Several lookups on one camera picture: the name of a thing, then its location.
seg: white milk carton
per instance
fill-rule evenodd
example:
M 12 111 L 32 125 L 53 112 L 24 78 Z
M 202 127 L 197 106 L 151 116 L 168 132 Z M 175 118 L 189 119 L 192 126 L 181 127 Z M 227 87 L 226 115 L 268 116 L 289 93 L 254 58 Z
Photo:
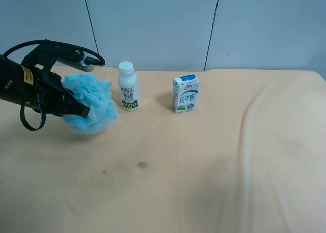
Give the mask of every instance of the white milk carton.
M 173 80 L 173 108 L 175 113 L 195 110 L 199 80 L 194 74 Z

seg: beige tablecloth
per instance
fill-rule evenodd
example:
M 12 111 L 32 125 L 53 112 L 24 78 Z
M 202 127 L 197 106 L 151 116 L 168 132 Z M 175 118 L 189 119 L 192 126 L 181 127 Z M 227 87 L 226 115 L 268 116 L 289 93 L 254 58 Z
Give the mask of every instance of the beige tablecloth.
M 61 75 L 71 68 L 56 68 Z M 0 232 L 326 230 L 326 83 L 305 71 L 211 70 L 195 111 L 171 110 L 180 72 L 138 72 L 141 104 L 97 135 L 48 116 L 24 128 L 1 101 Z M 26 112 L 38 124 L 39 116 Z

